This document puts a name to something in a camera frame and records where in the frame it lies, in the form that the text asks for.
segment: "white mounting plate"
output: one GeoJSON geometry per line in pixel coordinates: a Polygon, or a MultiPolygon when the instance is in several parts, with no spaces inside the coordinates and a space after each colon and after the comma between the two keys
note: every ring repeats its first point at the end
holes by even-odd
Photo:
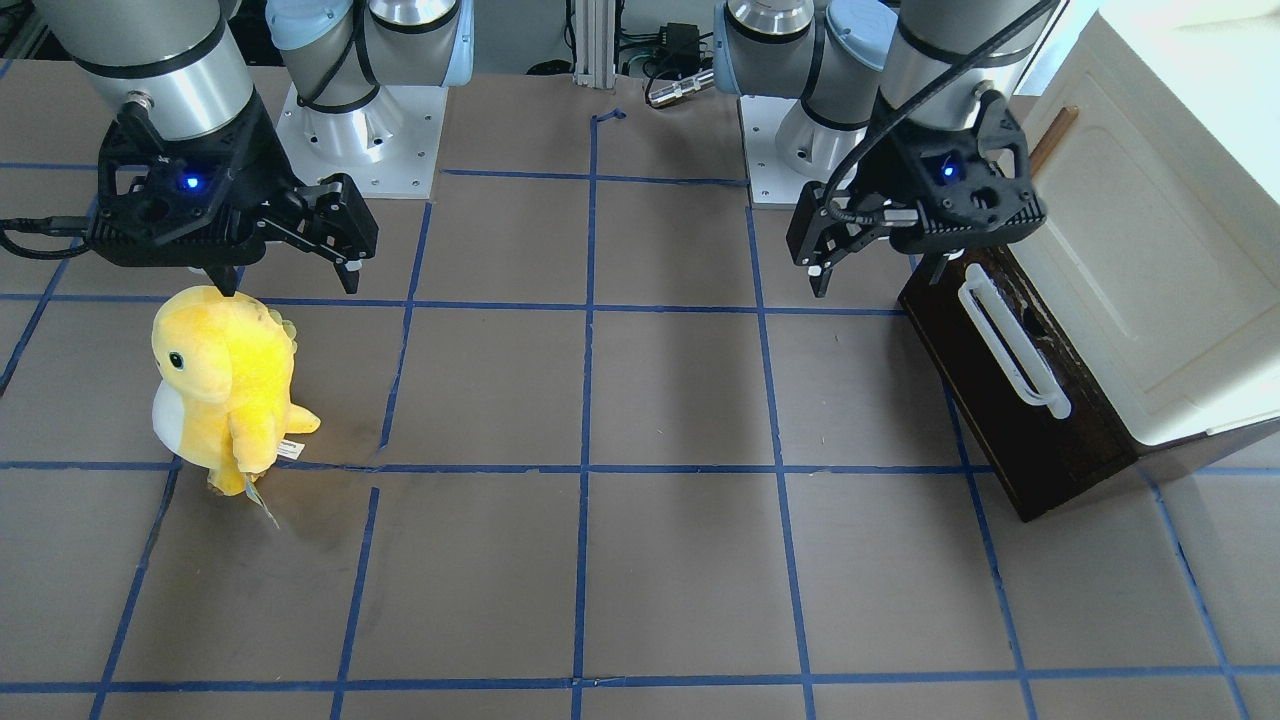
{"type": "Polygon", "coordinates": [[[788,168],[773,143],[782,118],[796,102],[762,95],[744,95],[739,100],[746,173],[751,178],[751,204],[756,208],[795,208],[800,188],[813,179],[788,168]]]}
{"type": "Polygon", "coordinates": [[[403,152],[388,155],[371,165],[335,167],[316,158],[311,143],[302,131],[301,113],[297,111],[297,88],[289,86],[284,99],[284,111],[275,124],[284,152],[289,156],[293,173],[306,183],[334,173],[347,173],[356,181],[360,193],[369,197],[426,200],[431,197],[431,181],[435,178],[435,158],[440,150],[440,129],[444,127],[444,101],[448,88],[444,87],[383,87],[399,102],[408,118],[403,152]]]}

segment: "white drawer handle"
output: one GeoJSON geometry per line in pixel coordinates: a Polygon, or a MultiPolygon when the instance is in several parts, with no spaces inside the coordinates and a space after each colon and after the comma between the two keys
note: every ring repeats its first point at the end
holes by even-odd
{"type": "Polygon", "coordinates": [[[1018,318],[1005,305],[996,284],[978,264],[970,264],[965,269],[964,278],[965,282],[960,286],[960,292],[956,293],[960,297],[960,305],[969,314],[969,319],[973,320],[978,334],[982,336],[987,348],[996,357],[1000,369],[1005,372],[1014,392],[1027,405],[1044,405],[1055,419],[1065,419],[1071,414],[1071,401],[1062,392],[1062,387],[1057,384],[1057,379],[1053,378],[1052,370],[1044,364],[1039,351],[1027,337],[1018,318]],[[1018,356],[1016,363],[1005,348],[1006,345],[1018,356]],[[1023,366],[1021,370],[1018,368],[1019,364],[1023,366]]]}

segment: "yellow plush toy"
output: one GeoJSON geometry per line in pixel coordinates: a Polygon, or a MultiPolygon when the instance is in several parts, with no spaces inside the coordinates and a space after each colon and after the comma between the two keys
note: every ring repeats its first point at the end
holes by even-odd
{"type": "Polygon", "coordinates": [[[293,323],[257,300],[192,287],[169,299],[151,327],[160,388],[151,424],[179,457],[209,468],[223,495],[247,492],[275,462],[285,433],[310,433],[320,419],[289,401],[293,323]]]}

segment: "white label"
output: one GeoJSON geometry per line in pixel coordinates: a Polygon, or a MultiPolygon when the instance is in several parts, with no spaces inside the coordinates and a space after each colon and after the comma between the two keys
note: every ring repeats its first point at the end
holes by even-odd
{"type": "Polygon", "coordinates": [[[275,448],[275,454],[280,457],[288,457],[289,460],[297,460],[298,455],[302,455],[302,448],[306,445],[301,442],[293,442],[292,439],[282,439],[280,446],[275,448]]]}

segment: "white plush belly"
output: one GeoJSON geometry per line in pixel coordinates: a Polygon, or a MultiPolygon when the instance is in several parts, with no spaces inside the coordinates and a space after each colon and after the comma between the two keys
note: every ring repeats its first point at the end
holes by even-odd
{"type": "Polygon", "coordinates": [[[151,429],[173,454],[177,454],[178,446],[182,445],[184,415],[182,395],[169,383],[160,380],[156,397],[151,401],[151,429]]]}

